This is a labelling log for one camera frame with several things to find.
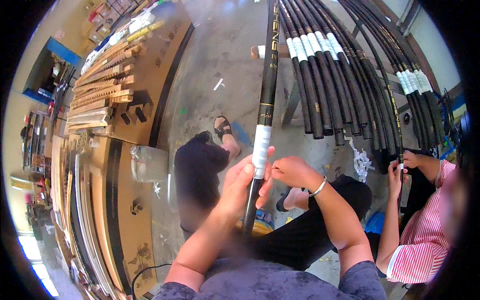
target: cardboard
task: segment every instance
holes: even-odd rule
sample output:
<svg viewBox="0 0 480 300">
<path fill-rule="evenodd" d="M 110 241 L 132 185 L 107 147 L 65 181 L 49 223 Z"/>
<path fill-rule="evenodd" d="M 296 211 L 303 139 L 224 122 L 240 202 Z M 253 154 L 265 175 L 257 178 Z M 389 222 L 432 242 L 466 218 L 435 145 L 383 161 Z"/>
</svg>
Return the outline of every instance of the cardboard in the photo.
<svg viewBox="0 0 480 300">
<path fill-rule="evenodd" d="M 154 265 L 153 185 L 133 180 L 131 143 L 107 137 L 98 137 L 98 141 L 98 148 L 88 148 L 98 242 L 112 283 L 130 295 L 132 279 Z M 144 272 L 135 282 L 135 294 L 145 294 L 156 283 L 155 270 Z"/>
<path fill-rule="evenodd" d="M 140 105 L 146 120 L 125 122 L 125 116 L 122 118 L 121 114 L 115 114 L 112 121 L 115 131 L 110 136 L 152 147 L 156 147 L 170 88 L 194 29 L 180 1 L 164 2 L 162 5 L 163 12 L 168 13 L 166 23 L 144 41 L 145 53 L 135 58 L 132 71 L 135 83 L 128 87 L 134 90 L 133 101 L 128 106 Z"/>
</svg>

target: striped sleeve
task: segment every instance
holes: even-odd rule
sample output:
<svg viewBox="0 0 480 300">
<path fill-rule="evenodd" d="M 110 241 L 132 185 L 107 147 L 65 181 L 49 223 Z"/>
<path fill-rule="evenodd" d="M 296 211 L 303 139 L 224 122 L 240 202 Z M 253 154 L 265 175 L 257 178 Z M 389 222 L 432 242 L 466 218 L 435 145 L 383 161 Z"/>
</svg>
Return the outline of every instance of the striped sleeve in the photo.
<svg viewBox="0 0 480 300">
<path fill-rule="evenodd" d="M 428 281 L 435 261 L 433 243 L 400 245 L 387 268 L 388 281 L 422 283 Z"/>
<path fill-rule="evenodd" d="M 440 170 L 438 171 L 438 176 L 436 180 L 436 187 L 439 188 L 443 185 L 445 178 L 447 178 L 448 174 L 455 170 L 456 165 L 452 164 L 451 162 L 442 159 L 440 161 Z"/>
</svg>

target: black pants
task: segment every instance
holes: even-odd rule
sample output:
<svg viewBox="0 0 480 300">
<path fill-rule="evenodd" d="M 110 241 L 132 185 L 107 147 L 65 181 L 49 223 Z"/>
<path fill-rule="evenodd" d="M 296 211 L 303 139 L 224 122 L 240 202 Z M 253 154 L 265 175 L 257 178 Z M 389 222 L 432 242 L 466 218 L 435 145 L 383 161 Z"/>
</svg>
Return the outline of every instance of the black pants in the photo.
<svg viewBox="0 0 480 300">
<path fill-rule="evenodd" d="M 175 178 L 180 224 L 187 240 L 208 216 L 220 197 L 218 173 L 228 164 L 228 151 L 202 132 L 178 149 L 175 155 Z M 372 203 L 370 188 L 351 177 L 341 175 L 332 187 L 352 206 L 359 219 Z M 304 271 L 333 249 L 322 212 L 315 199 L 309 210 L 291 222 L 261 237 L 245 242 L 237 240 L 248 257 L 270 261 Z"/>
</svg>

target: person's arm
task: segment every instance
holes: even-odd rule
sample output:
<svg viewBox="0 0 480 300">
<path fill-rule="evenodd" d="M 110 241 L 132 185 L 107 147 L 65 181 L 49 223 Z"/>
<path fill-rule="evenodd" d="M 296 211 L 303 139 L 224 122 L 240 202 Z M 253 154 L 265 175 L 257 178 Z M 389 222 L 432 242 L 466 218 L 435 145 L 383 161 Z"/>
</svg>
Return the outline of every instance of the person's arm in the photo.
<svg viewBox="0 0 480 300">
<path fill-rule="evenodd" d="M 270 156 L 274 148 L 268 149 Z M 217 259 L 220 250 L 229 240 L 230 233 L 241 218 L 247 202 L 247 187 L 253 179 L 252 156 L 230 168 L 225 176 L 222 196 L 206 221 L 180 248 L 165 279 L 177 282 L 198 292 L 204 282 L 204 275 Z M 259 191 L 256 206 L 265 204 L 273 184 L 271 165 L 267 162 L 265 182 Z"/>
<path fill-rule="evenodd" d="M 440 169 L 440 160 L 422 154 L 414 154 L 408 150 L 403 153 L 403 163 L 405 167 L 416 168 L 425 175 L 425 177 L 435 184 L 435 179 Z"/>
<path fill-rule="evenodd" d="M 386 274 L 388 264 L 394 255 L 395 250 L 400 243 L 398 233 L 398 196 L 402 188 L 400 181 L 400 168 L 393 171 L 398 166 L 398 161 L 390 164 L 388 167 L 388 203 L 385 213 L 384 227 L 380 236 L 376 264 L 382 273 Z"/>
<path fill-rule="evenodd" d="M 315 191 L 324 177 L 299 157 L 290 156 L 273 163 L 272 176 L 289 186 Z M 353 208 L 327 183 L 315 196 L 322 211 L 328 237 L 338 249 L 340 277 L 353 265 L 372 261 L 367 236 Z"/>
</svg>

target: fishing rod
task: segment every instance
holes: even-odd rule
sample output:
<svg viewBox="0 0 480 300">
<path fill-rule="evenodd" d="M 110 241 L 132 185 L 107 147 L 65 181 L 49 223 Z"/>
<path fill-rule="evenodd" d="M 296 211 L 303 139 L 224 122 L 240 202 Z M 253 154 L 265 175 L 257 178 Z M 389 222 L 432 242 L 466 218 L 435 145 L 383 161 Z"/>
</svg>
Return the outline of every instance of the fishing rod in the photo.
<svg viewBox="0 0 480 300">
<path fill-rule="evenodd" d="M 429 133 L 427 128 L 431 128 L 431 122 L 429 118 L 425 116 L 426 107 L 422 107 L 422 101 L 420 100 L 420 95 L 415 93 L 415 85 L 411 85 L 408 80 L 407 74 L 404 71 L 406 67 L 406 59 L 400 55 L 400 53 L 388 43 L 386 37 L 378 30 L 378 26 L 374 24 L 366 15 L 361 11 L 352 1 L 341 1 L 341 4 L 347 9 L 351 9 L 362 22 L 368 27 L 370 32 L 379 42 L 379 45 L 384 50 L 384 53 L 388 57 L 389 61 L 394 68 L 394 72 L 399 78 L 400 84 L 404 89 L 405 96 L 407 98 L 409 106 L 412 108 L 412 115 L 414 119 L 414 128 L 416 135 L 418 137 L 419 145 L 425 143 L 424 145 L 430 144 Z"/>
<path fill-rule="evenodd" d="M 416 132 L 416 136 L 420 137 L 419 145 L 423 148 L 432 148 L 435 143 L 441 143 L 441 131 L 438 128 L 439 125 L 442 124 L 442 119 L 438 109 L 435 109 L 437 103 L 434 95 L 430 92 L 428 80 L 427 83 L 425 83 L 424 77 L 420 71 L 418 71 L 413 59 L 407 57 L 407 55 L 404 54 L 403 48 L 399 46 L 399 44 L 402 43 L 395 41 L 392 35 L 378 22 L 377 18 L 372 15 L 372 12 L 368 8 L 356 1 L 349 2 L 351 8 L 356 9 L 356 14 L 365 21 L 366 25 L 377 31 L 376 34 L 380 35 L 380 39 L 385 43 L 385 46 L 389 47 L 390 51 L 402 60 L 401 62 L 392 62 L 392 66 L 395 69 L 395 64 L 397 64 L 400 69 L 395 71 L 397 71 L 396 74 L 399 77 L 400 84 L 402 84 L 402 88 L 404 89 L 404 93 L 412 110 L 414 129 L 417 129 L 416 131 L 420 134 L 418 135 Z"/>
<path fill-rule="evenodd" d="M 297 14 L 293 11 L 292 6 L 288 1 L 282 1 L 280 0 L 280 4 L 282 7 L 282 13 L 286 16 L 286 21 L 287 25 L 291 24 L 293 27 L 293 31 L 291 34 L 297 35 L 297 41 L 299 42 L 300 46 L 303 46 L 305 49 L 308 49 L 307 55 L 308 59 L 310 62 L 310 65 L 312 65 L 314 68 L 318 68 L 318 63 L 320 63 L 320 68 L 322 70 L 322 78 L 319 78 L 319 83 L 318 86 L 322 84 L 322 80 L 324 83 L 324 91 L 328 93 L 328 102 L 327 99 L 324 98 L 323 101 L 321 102 L 322 104 L 322 110 L 325 112 L 325 115 L 330 115 L 331 116 L 331 122 L 333 123 L 333 128 L 331 130 L 331 134 L 335 136 L 335 142 L 337 145 L 343 145 L 345 143 L 344 141 L 344 135 L 343 135 L 343 120 L 342 120 L 342 113 L 341 113 L 341 108 L 340 108 L 340 101 L 338 100 L 337 96 L 338 95 L 338 89 L 335 87 L 335 79 L 331 81 L 331 78 L 335 77 L 335 73 L 332 73 L 332 69 L 326 68 L 326 63 L 325 59 L 328 60 L 330 58 L 331 60 L 331 55 L 330 52 L 327 52 L 324 55 L 320 51 L 320 45 L 318 42 L 313 45 L 310 43 L 309 38 L 307 37 L 305 33 L 304 26 L 302 25 L 300 19 L 298 18 Z"/>
<path fill-rule="evenodd" d="M 325 15 L 325 13 L 322 11 L 321 7 L 319 7 L 317 3 L 314 3 L 311 0 L 304 0 L 304 2 L 307 5 L 307 8 L 309 9 L 309 11 L 315 17 L 315 19 L 317 20 L 321 19 L 320 13 L 322 13 L 324 17 L 327 18 L 328 21 L 330 21 L 330 18 L 331 18 L 332 22 L 335 23 L 335 25 L 331 23 L 330 24 L 332 26 L 338 26 L 338 29 L 336 31 L 341 32 L 345 36 L 344 37 L 345 44 L 343 49 L 347 54 L 347 57 L 349 57 L 349 61 L 351 65 L 353 66 L 354 75 L 357 77 L 357 82 L 359 83 L 361 94 L 363 95 L 363 99 L 364 99 L 364 106 L 360 107 L 359 114 L 361 114 L 362 112 L 365 112 L 369 122 L 364 127 L 363 137 L 366 139 L 372 140 L 373 148 L 375 150 L 384 148 L 385 139 L 384 139 L 384 135 L 382 134 L 383 133 L 382 122 L 378 116 L 377 110 L 375 109 L 376 108 L 376 105 L 374 104 L 375 99 L 374 99 L 372 90 L 370 88 L 369 79 L 366 73 L 363 71 L 359 55 L 356 55 L 357 52 L 353 49 L 353 48 L 358 49 L 359 54 L 361 55 L 361 48 L 359 44 L 352 37 L 350 31 L 348 31 L 345 28 L 343 23 L 341 23 L 336 18 L 336 16 L 332 14 L 327 8 L 326 9 L 327 9 L 328 15 Z"/>
<path fill-rule="evenodd" d="M 260 106 L 258 108 L 255 141 L 253 143 L 252 165 L 255 168 L 250 193 L 243 214 L 242 233 L 245 238 L 251 235 L 255 221 L 255 204 L 258 192 L 264 182 L 270 135 L 272 132 L 273 109 L 275 103 L 276 75 L 278 70 L 278 37 L 280 35 L 280 7 L 278 0 L 268 1 L 267 38 L 265 43 L 264 73 Z"/>
<path fill-rule="evenodd" d="M 402 34 L 398 31 L 398 29 L 390 22 L 387 22 L 384 18 L 384 15 L 378 11 L 378 9 L 371 5 L 368 1 L 360 1 L 365 11 L 370 14 L 372 18 L 377 20 L 378 24 L 380 25 L 380 30 L 384 31 L 385 34 L 390 38 L 393 42 L 394 46 L 399 49 L 400 52 L 406 57 L 409 61 L 411 66 L 411 70 L 407 68 L 406 73 L 410 76 L 410 81 L 415 81 L 419 88 L 419 93 L 423 95 L 426 101 L 426 105 L 429 109 L 430 117 L 432 119 L 433 125 L 433 133 L 435 142 L 437 144 L 443 143 L 443 137 L 445 136 L 445 132 L 443 130 L 443 119 L 440 114 L 440 110 L 438 109 L 438 103 L 433 94 L 432 86 L 427 78 L 427 76 L 421 70 L 419 66 L 418 59 L 414 54 L 413 50 L 411 49 L 410 45 L 406 42 L 405 38 Z"/>
<path fill-rule="evenodd" d="M 355 25 L 358 27 L 361 34 L 365 38 L 365 41 L 367 42 L 368 46 L 370 47 L 370 50 L 372 50 L 373 56 L 377 60 L 377 65 L 380 69 L 380 73 L 382 74 L 382 77 L 385 81 L 385 85 L 387 87 L 388 95 L 390 96 L 392 111 L 395 115 L 396 129 L 397 129 L 397 133 L 398 133 L 398 137 L 399 137 L 398 167 L 400 168 L 400 184 L 401 184 L 401 187 L 400 187 L 400 194 L 399 194 L 398 200 L 397 200 L 397 205 L 398 205 L 398 209 L 400 209 L 400 203 L 401 203 L 401 199 L 402 199 L 403 169 L 404 169 L 404 165 L 403 165 L 403 141 L 402 141 L 402 128 L 400 126 L 400 118 L 398 117 L 398 109 L 396 108 L 395 97 L 393 96 L 392 88 L 391 88 L 391 85 L 390 85 L 390 80 L 388 79 L 387 73 L 385 72 L 385 68 L 382 64 L 382 61 L 380 60 L 380 57 L 378 56 L 378 53 L 375 50 L 375 47 L 373 46 L 372 42 L 370 41 L 370 38 L 368 37 L 365 30 L 363 29 L 362 24 L 357 19 L 355 19 L 355 17 L 353 16 L 353 13 L 348 8 L 345 8 L 345 10 L 347 11 L 350 18 L 352 18 L 352 20 L 355 22 Z"/>
<path fill-rule="evenodd" d="M 311 125 L 311 117 L 310 117 L 310 112 L 308 108 L 309 104 L 307 101 L 307 92 L 305 89 L 305 84 L 303 82 L 303 76 L 300 70 L 299 57 L 297 52 L 295 51 L 295 47 L 293 46 L 293 40 L 290 36 L 287 26 L 285 25 L 286 21 L 283 18 L 282 14 L 280 14 L 280 24 L 282 25 L 283 34 L 285 35 L 285 39 L 288 47 L 288 52 L 290 54 L 290 58 L 292 59 L 293 75 L 295 76 L 295 79 L 297 80 L 297 83 L 299 85 L 300 103 L 302 108 L 301 111 L 303 116 L 303 126 L 305 128 L 305 133 L 313 133 L 312 125 Z"/>
<path fill-rule="evenodd" d="M 315 31 L 315 35 L 323 37 L 323 33 L 320 32 L 319 30 L 319 21 L 322 19 L 319 13 L 315 10 L 312 4 L 307 0 L 298 1 L 298 4 L 301 6 L 302 11 L 304 11 L 305 16 L 309 20 L 309 23 L 312 24 L 312 30 Z M 344 41 L 342 34 L 337 32 L 335 28 L 332 28 L 332 30 L 334 30 L 335 35 L 337 35 L 340 38 L 340 40 L 342 41 L 342 44 L 346 45 L 347 43 Z M 358 118 L 358 123 L 359 123 L 358 125 L 361 131 L 361 134 L 363 135 L 364 138 L 370 138 L 371 135 L 366 134 L 366 132 L 371 130 L 371 127 L 369 126 L 369 117 L 367 115 L 367 110 L 365 108 L 365 103 L 362 97 L 362 95 L 366 95 L 366 93 L 365 94 L 363 93 L 364 91 L 363 80 L 359 79 L 358 72 L 356 69 L 357 65 L 355 62 L 351 61 L 352 57 L 349 49 L 346 47 L 344 48 L 337 47 L 341 45 L 337 41 L 335 35 L 333 34 L 329 35 L 328 33 L 327 35 L 328 35 L 328 38 L 333 40 L 333 42 L 331 42 L 330 44 L 334 44 L 336 46 L 335 50 L 337 52 L 337 56 L 339 57 L 343 72 L 346 74 L 347 83 L 350 88 L 350 93 L 351 93 L 353 105 L 354 105 L 353 110 L 354 110 L 354 113 L 356 114 L 356 117 Z"/>
<path fill-rule="evenodd" d="M 325 134 L 332 135 L 333 128 L 330 119 L 330 113 L 328 111 L 328 108 L 324 106 L 324 102 L 326 101 L 325 91 L 323 89 L 323 83 L 320 78 L 318 66 L 314 58 L 312 57 L 313 50 L 311 47 L 304 47 L 299 37 L 299 33 L 302 34 L 303 32 L 298 32 L 298 30 L 295 29 L 296 26 L 294 24 L 297 21 L 296 16 L 292 15 L 287 11 L 285 3 L 282 0 L 280 0 L 280 10 L 281 15 L 286 21 L 285 25 L 289 31 L 289 34 L 290 36 L 293 36 L 293 46 L 297 53 L 302 54 L 302 61 L 300 62 L 300 66 L 305 70 L 303 72 L 303 79 L 305 80 L 306 86 L 308 86 L 310 82 L 312 83 L 312 88 L 310 89 L 310 91 L 313 92 L 312 97 L 315 96 L 315 101 L 313 103 L 309 102 L 309 104 L 312 104 L 309 106 L 309 110 L 311 111 L 311 115 L 314 116 L 314 119 L 312 119 L 312 127 L 314 127 L 317 132 L 321 133 L 322 138 Z"/>
<path fill-rule="evenodd" d="M 327 15 L 329 15 L 331 18 L 335 18 L 337 25 L 341 26 L 344 28 L 344 25 L 335 17 L 334 14 L 331 13 L 331 11 L 321 2 L 321 1 L 310 1 L 311 4 L 316 8 L 316 10 L 324 16 L 324 18 L 328 18 Z M 381 149 L 387 149 L 389 150 L 390 153 L 394 153 L 396 150 L 396 144 L 395 144 L 395 139 L 394 136 L 396 135 L 396 132 L 393 131 L 392 129 L 392 124 L 387 120 L 389 110 L 386 108 L 386 102 L 388 99 L 386 99 L 385 93 L 383 93 L 380 90 L 380 82 L 378 81 L 378 78 L 376 76 L 376 71 L 372 66 L 372 63 L 368 59 L 368 57 L 365 55 L 363 51 L 361 51 L 360 46 L 356 42 L 356 40 L 351 36 L 348 30 L 344 30 L 345 34 L 349 36 L 349 39 L 351 40 L 351 43 L 353 43 L 356 48 L 357 48 L 357 55 L 360 57 L 359 59 L 359 64 L 361 65 L 361 70 L 363 69 L 364 74 L 366 74 L 366 78 L 368 78 L 370 88 L 372 91 L 372 96 L 373 98 L 376 99 L 376 101 L 371 102 L 371 109 L 375 113 L 375 117 L 377 119 L 376 126 L 379 128 L 379 139 L 380 139 L 380 144 L 381 144 Z"/>
<path fill-rule="evenodd" d="M 309 47 L 311 45 L 311 47 L 314 49 L 315 57 L 318 57 L 318 61 L 320 62 L 320 64 L 323 64 L 321 68 L 326 69 L 326 65 L 324 62 L 324 54 L 323 54 L 324 52 L 322 52 L 322 48 L 320 47 L 320 44 L 318 41 L 322 39 L 321 42 L 325 46 L 328 46 L 329 53 L 336 53 L 337 52 L 336 49 L 340 49 L 340 53 L 341 53 L 341 47 L 334 47 L 332 44 L 329 43 L 327 39 L 324 38 L 322 33 L 318 30 L 318 24 L 315 21 L 314 17 L 310 14 L 310 12 L 307 9 L 305 9 L 304 6 L 301 5 L 301 3 L 298 3 L 295 0 L 287 0 L 287 2 L 288 1 L 291 4 L 290 8 L 293 8 L 294 13 L 297 15 L 300 21 L 302 30 L 304 30 L 304 35 L 302 35 L 301 37 L 302 42 L 304 43 L 304 46 Z M 341 62 L 339 64 L 341 66 L 341 69 L 338 68 L 338 70 L 343 70 L 345 66 L 347 69 L 349 69 L 347 60 L 343 55 L 343 53 L 339 61 Z M 347 81 L 346 81 L 346 78 L 344 77 L 343 72 L 338 72 L 338 75 L 340 78 L 340 82 L 343 86 L 343 90 L 345 92 L 346 100 L 347 100 L 347 103 L 346 103 L 347 106 L 345 106 L 345 103 L 342 103 L 342 110 L 340 111 L 342 122 L 344 122 L 345 124 L 351 124 L 351 131 L 353 135 L 360 135 L 361 133 L 360 125 L 355 112 L 355 107 L 353 105 L 353 100 L 350 95 L 349 86 L 347 84 Z"/>
</svg>

